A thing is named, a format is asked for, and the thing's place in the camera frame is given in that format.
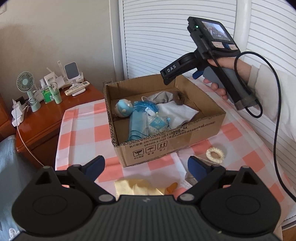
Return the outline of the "white sleeve forearm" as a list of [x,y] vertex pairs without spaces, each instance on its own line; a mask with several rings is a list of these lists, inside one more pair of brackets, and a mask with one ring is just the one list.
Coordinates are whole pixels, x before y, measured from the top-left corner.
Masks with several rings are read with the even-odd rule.
[[[285,72],[276,72],[281,88],[282,123],[288,128],[295,128],[295,76]],[[278,83],[270,67],[262,64],[259,68],[252,66],[248,86],[259,99],[263,113],[273,122],[278,116]]]

